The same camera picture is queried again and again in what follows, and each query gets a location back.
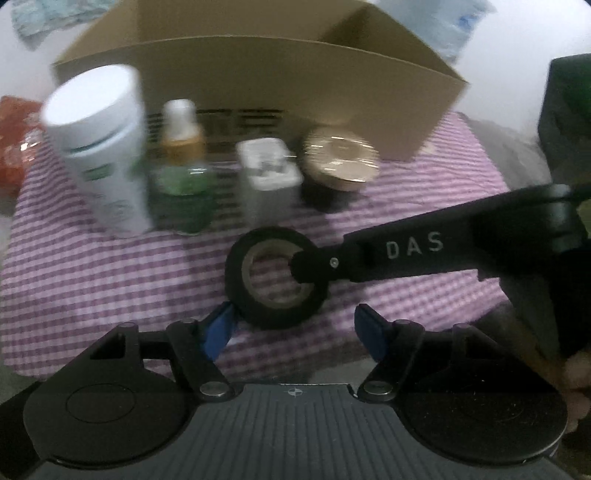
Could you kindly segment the black electrical tape roll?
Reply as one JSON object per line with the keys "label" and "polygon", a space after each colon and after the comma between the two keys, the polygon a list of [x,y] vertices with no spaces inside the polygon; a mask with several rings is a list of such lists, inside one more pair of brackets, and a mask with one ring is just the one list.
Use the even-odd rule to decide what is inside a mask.
{"label": "black electrical tape roll", "polygon": [[328,297],[322,278],[297,281],[290,263],[317,246],[293,229],[257,228],[229,250],[224,286],[240,319],[262,330],[286,330],[311,319]]}

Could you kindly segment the green dropper bottle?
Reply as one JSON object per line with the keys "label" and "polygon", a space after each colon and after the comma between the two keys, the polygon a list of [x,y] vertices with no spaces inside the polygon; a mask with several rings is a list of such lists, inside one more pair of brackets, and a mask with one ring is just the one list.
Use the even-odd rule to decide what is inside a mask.
{"label": "green dropper bottle", "polygon": [[189,99],[166,102],[159,156],[149,169],[149,207],[155,227],[196,235],[214,216],[215,173],[206,161],[204,129]]}

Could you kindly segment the white charger plug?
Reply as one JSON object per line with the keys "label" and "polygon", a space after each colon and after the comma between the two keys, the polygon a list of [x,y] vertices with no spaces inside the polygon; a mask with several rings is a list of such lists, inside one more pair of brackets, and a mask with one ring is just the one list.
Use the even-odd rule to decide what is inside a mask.
{"label": "white charger plug", "polygon": [[235,145],[238,197],[249,227],[276,225],[293,213],[303,175],[279,138],[245,140]]}

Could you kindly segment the gold lid black jar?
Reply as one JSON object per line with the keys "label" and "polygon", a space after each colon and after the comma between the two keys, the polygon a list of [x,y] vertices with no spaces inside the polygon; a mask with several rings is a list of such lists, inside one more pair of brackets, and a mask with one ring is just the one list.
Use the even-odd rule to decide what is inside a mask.
{"label": "gold lid black jar", "polygon": [[376,148],[355,133],[318,127],[301,143],[298,166],[304,176],[301,199],[325,213],[345,210],[380,174]]}

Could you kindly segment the blue water jug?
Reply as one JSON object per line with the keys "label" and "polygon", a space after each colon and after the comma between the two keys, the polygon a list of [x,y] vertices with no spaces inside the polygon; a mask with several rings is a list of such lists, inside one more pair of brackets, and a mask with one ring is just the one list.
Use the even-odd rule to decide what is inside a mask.
{"label": "blue water jug", "polygon": [[495,6],[487,0],[372,1],[441,58],[455,64],[480,22]]}

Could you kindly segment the white supplement bottle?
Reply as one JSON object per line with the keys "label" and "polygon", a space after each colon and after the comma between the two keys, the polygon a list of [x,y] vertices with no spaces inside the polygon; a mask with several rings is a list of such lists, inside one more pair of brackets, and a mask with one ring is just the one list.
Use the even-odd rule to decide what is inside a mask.
{"label": "white supplement bottle", "polygon": [[40,120],[95,220],[119,237],[153,228],[139,72],[113,64],[83,72],[44,102]]}

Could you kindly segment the brown cardboard box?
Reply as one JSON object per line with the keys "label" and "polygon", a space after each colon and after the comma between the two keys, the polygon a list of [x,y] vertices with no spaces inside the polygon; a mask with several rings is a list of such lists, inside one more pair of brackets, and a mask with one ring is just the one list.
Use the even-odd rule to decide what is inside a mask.
{"label": "brown cardboard box", "polygon": [[121,1],[56,60],[58,82],[135,67],[148,121],[195,104],[211,155],[239,141],[297,144],[332,126],[408,160],[465,89],[427,44],[365,1]]}

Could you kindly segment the red gift bag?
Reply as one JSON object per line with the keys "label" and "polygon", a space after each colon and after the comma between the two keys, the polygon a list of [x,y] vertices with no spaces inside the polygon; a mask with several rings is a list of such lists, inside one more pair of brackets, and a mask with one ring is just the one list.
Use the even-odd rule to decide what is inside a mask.
{"label": "red gift bag", "polygon": [[1,196],[14,197],[24,183],[43,142],[42,104],[14,96],[1,97]]}

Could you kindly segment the floral teal cloth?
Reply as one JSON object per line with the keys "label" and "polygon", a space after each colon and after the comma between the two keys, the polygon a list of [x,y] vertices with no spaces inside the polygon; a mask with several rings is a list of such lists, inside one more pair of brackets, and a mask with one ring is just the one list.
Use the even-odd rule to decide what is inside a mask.
{"label": "floral teal cloth", "polygon": [[9,1],[12,26],[16,35],[27,43],[55,30],[92,22],[116,4],[115,0]]}

